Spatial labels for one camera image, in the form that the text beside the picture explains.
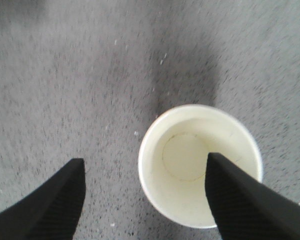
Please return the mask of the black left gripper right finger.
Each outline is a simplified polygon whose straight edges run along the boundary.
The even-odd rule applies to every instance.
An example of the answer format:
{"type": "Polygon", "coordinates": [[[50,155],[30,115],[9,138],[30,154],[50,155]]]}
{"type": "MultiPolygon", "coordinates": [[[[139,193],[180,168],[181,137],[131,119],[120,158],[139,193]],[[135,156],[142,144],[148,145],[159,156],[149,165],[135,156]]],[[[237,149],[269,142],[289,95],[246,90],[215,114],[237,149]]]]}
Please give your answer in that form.
{"type": "Polygon", "coordinates": [[[220,153],[207,157],[205,195],[224,240],[300,240],[300,205],[220,153]]]}

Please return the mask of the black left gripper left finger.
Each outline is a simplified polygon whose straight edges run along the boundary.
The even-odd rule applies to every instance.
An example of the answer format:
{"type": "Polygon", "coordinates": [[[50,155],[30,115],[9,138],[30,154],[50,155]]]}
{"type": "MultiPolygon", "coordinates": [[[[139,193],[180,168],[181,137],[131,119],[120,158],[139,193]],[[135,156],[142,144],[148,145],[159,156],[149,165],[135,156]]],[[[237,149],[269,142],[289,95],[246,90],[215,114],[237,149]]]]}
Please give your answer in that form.
{"type": "Polygon", "coordinates": [[[28,196],[0,212],[0,240],[73,239],[85,197],[85,163],[73,158],[28,196]]]}

